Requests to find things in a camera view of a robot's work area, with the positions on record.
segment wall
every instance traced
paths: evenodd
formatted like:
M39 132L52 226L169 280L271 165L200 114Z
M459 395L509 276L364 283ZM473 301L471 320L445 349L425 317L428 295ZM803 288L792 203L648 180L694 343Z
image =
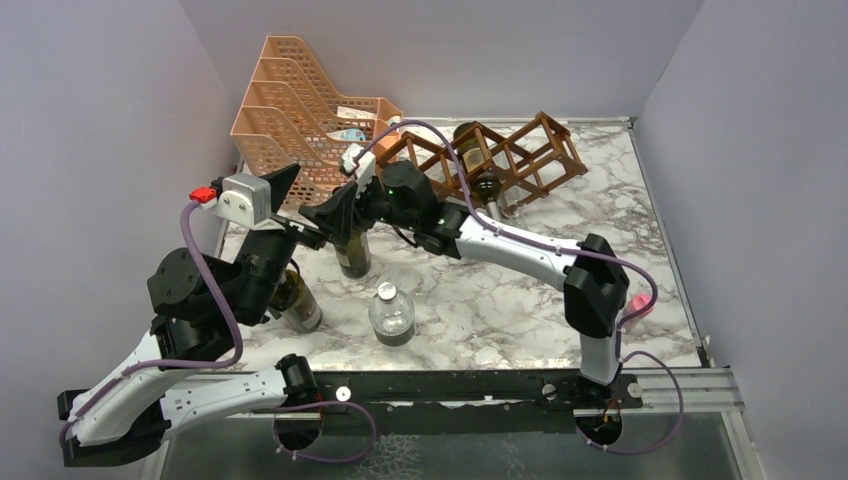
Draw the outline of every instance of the wall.
M848 3L707 0L636 123L770 479L845 478Z
M148 328L187 193L232 164L229 98L175 0L3 1L0 45L0 478L134 478L62 467L55 398Z
M234 103L266 35L413 116L638 115L702 0L181 0Z

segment clear glass bottle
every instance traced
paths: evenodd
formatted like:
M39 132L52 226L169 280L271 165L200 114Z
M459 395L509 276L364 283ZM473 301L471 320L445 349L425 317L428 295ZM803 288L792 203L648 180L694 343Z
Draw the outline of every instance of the clear glass bottle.
M371 250L365 232L355 230L344 247L333 245L336 260L342 273L348 278L362 278L371 270Z
M389 282L377 287L377 295L368 305L368 317L383 345L399 347L415 335L415 305L409 295Z
M463 123L456 127L456 130L453 131L453 139L456 140L462 136L473 125L473 123ZM462 159L462 165L465 167L466 174L482 165L485 161L480 144L474 137L459 145L456 148L456 153ZM471 197L485 205L486 212L492 217L492 220L503 221L503 215L499 205L502 197L501 180L494 173L490 171L481 173L469 182L468 188L471 190Z
M277 320L285 319L298 333L314 332L321 325L321 307L297 272L286 270L283 277L271 297L268 312Z

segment purple cable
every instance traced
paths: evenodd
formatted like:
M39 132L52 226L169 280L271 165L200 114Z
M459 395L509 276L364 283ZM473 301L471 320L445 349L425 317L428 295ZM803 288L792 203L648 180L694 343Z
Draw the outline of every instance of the purple cable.
M323 402L307 403L306 405L298 405L296 407L280 407L280 408L275 408L272 411L273 412L297 412L297 411L300 411L300 410L308 410L310 408L331 407L331 406L351 407L354 410L359 410L360 412L362 412L363 415L365 415L365 418L368 419L368 423L371 424L371 439L368 441L368 446L365 447L364 450L357 453L356 455L353 455L351 457L345 457L345 458L325 458L325 457L319 457L317 455L311 455L311 454L308 454L308 453L300 453L300 450L291 451L291 450L287 449L286 447L284 447L282 442L280 442L279 437L277 437L277 428L276 428L276 425L275 425L274 428L273 428L273 435L274 435L274 442L277 444L277 453L286 452L288 454L293 455L295 458L300 457L300 458L305 458L307 460L312 460L312 461L315 461L315 462L332 463L332 464L352 463L352 462L359 461L362 458L364 458L365 455L368 455L368 453L374 448L374 444L377 443L377 422L374 420L374 417L372 417L371 414L368 413L368 410L366 410L365 407L363 407L362 405L357 405L357 404L352 403L352 402L339 402L339 401L336 401L336 400L327 400L327 401L323 401Z
M103 385L103 388L94 393L94 395L92 395L91 398L74 413L74 420L69 420L62 425L62 429L59 431L60 444L65 442L68 436L68 430L71 429L71 426L77 419L82 418L86 412L91 410L91 408L94 407L94 405L97 404L97 402L99 402L104 396L106 396L107 393L112 391L116 385L125 380L129 375L139 370L154 367L227 368L235 365L236 362L241 359L241 355L244 351L244 345L242 345L241 332L239 332L238 329L238 322L236 321L236 317L233 314L230 305L227 303L227 299L224 298L224 292L221 291L221 287L218 286L218 282L215 281L215 277L209 270L209 266L206 265L206 260L203 259L203 253L200 251L200 248L197 246L197 242L194 241L194 236L191 234L191 224L189 219L191 217L191 212L199 206L200 203L196 200L192 200L188 205L186 205L180 214L180 230L182 231L183 240L185 240L188 253L191 255L192 260L194 260L195 265L197 265L197 270L200 272L200 276L203 277L203 281L206 282L206 286L209 288L209 293L212 294L212 298L215 299L215 303L218 305L218 308L221 309L221 313L224 315L224 320L227 322L227 326L230 329L230 335L233 336L235 351L232 358L229 360L215 362L198 362L191 360L148 360L146 362L139 362L135 365L130 365L121 372L120 377L110 379Z
M471 191L468 189L468 182L465 180L465 172L463 171L462 163L460 162L459 157L456 155L456 152L454 151L454 149L450 147L450 142L448 141L447 137L445 137L444 134L442 132L440 132L436 127L430 125L427 122L422 122L421 120L407 119L407 120L402 120L398 123L395 123L394 125L391 125L386 131L384 131L380 135L377 135L376 137L374 137L374 139L371 140L371 143L369 143L368 146L365 147L364 150L359 152L359 155L357 155L353 159L354 171L357 168L359 168L359 162L362 159L362 157L365 155L365 153L370 152L371 149L374 148L375 145L377 145L377 142L382 140L383 137L385 137L389 133L397 130L398 128L405 127L407 125L418 125L418 126L424 127L426 129L430 130L431 132L433 132L437 137L439 137L439 140L441 140L442 143L445 145L445 150L447 150L448 154L451 157L451 160L453 160L453 163L456 167L456 173L457 173L457 176L459 177L459 183L460 183L460 186L462 188L462 194L465 197L465 205L468 206L468 210L471 213L471 216L474 217L474 219L477 220L477 223L482 225L483 228L485 228L486 230L489 230L489 231L492 231L492 232L497 232L499 235L503 235L506 238L515 240L517 242L523 243L523 244L531 246L531 247L546 250L548 252L554 252L557 255L563 254L563 253L566 254L566 255L579 255L579 256L582 256L582 257L594 258L594 259L597 259L597 260L603 260L605 262L616 263L618 265L627 267L627 268L633 270L634 272L638 273L642 277L644 277L645 280L648 281L648 284L651 286L651 300L648 301L648 303L644 307L640 308L639 310L636 310L635 312L632 312L629 315L625 315L621 319L621 321L619 321L618 325L616 326L616 329L621 328L621 326L624 325L624 322L630 320L631 318L636 317L638 315L641 315L643 313L646 313L657 302L657 297L659 296L659 289L657 288L657 282L654 281L653 277L651 277L651 275L647 271L645 271L645 269L643 269L642 267L640 267L636 264L630 263L627 260L623 260L623 259L618 258L618 257L611 257L609 255L604 255L602 253L589 252L589 251L586 251L586 250L579 250L579 249L574 249L574 248L560 248L559 250L557 250L557 247L555 245L548 245L547 243L537 242L536 240L533 240L532 238L527 238L527 237L524 237L522 235L512 233L512 232L509 232L509 231L506 231L506 230L498 231L498 227L496 227L496 226L492 225L491 223L483 220L480 217L480 215L477 213L477 210L474 208L474 202L471 201Z
M650 358L651 360L657 362L657 364L662 367L663 370L666 371L666 373L668 373L669 378L671 378L671 382L674 384L674 390L677 392L677 403L679 406L677 411L677 419L674 422L674 426L671 427L671 430L669 430L668 435L666 435L665 437L663 437L662 440L651 445L650 447L643 448L640 450L616 450L609 447L605 448L604 445L598 444L589 439L589 437L587 437L582 430L577 429L577 431L580 432L580 435L583 435L583 438L586 439L586 443L588 445L591 445L599 450L603 450L606 453L612 453L615 455L643 455L646 453L655 452L661 449L662 447L668 445L668 443L674 438L675 435L677 435L677 433L680 431L680 427L683 425L683 390L680 388L680 382L677 381L677 377L674 375L674 372L671 371L671 368L666 365L665 362L643 350L636 350L635 352L632 352L630 355L626 356L624 360L621 361L621 363L626 363L628 360L635 357L636 355L643 355Z

